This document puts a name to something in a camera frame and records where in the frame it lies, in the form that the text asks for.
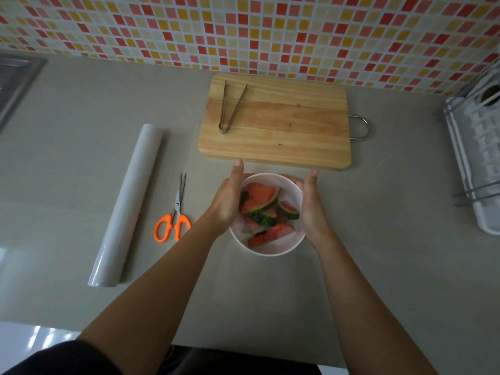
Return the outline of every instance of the paper roll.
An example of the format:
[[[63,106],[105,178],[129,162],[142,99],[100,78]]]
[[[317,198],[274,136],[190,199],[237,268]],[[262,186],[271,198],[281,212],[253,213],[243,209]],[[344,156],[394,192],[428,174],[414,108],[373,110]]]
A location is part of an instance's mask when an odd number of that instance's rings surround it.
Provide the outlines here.
[[[141,129],[92,269],[89,286],[114,287],[120,281],[161,137],[161,130],[153,125],[144,125]]]

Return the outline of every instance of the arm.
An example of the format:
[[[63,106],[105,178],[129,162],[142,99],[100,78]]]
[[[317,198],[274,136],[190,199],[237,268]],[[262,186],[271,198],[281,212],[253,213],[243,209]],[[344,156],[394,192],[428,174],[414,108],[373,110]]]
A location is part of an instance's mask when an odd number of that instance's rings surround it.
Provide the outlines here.
[[[351,374],[436,374],[432,365],[378,297],[329,226],[316,191],[317,170],[304,182],[301,222],[320,257],[330,308]]]
[[[210,247],[234,219],[243,162],[237,160],[206,213],[157,263],[106,307],[78,337],[125,375],[154,374],[170,347]]]

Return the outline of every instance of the hand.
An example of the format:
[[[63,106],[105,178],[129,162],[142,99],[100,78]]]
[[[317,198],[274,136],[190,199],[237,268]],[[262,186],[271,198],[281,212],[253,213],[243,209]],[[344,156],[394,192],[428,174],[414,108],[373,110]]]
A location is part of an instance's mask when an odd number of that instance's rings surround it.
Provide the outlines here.
[[[319,170],[311,170],[304,181],[295,177],[281,174],[297,184],[303,195],[301,222],[305,236],[316,246],[319,240],[332,234],[333,230],[328,224],[324,213],[320,194],[316,189],[316,178]]]
[[[217,190],[207,214],[215,224],[218,234],[224,233],[234,220],[240,205],[240,184],[253,173],[243,173],[243,161],[234,162],[229,179],[224,179]]]

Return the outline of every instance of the kitchen counter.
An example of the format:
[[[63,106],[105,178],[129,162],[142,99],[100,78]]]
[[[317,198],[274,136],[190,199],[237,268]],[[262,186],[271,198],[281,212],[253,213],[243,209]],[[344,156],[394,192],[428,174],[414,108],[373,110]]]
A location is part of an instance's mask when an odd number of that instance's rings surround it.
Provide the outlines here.
[[[232,162],[197,135],[213,73],[50,56],[0,133],[0,320],[81,330],[173,244],[153,239],[187,172],[183,212],[209,206]],[[372,136],[318,178],[328,218],[378,294],[442,373],[500,366],[500,238],[453,207],[458,168],[435,95],[347,88]],[[165,129],[122,283],[88,287],[140,128]],[[306,169],[246,163],[247,172]],[[212,247],[174,343],[343,366],[320,263]]]

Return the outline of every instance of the mosaic tile backsplash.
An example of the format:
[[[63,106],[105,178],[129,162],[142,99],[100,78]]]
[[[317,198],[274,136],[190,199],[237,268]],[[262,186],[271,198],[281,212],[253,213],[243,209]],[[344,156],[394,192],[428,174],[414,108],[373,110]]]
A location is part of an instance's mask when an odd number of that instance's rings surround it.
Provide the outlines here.
[[[0,47],[449,95],[499,0],[0,0]]]

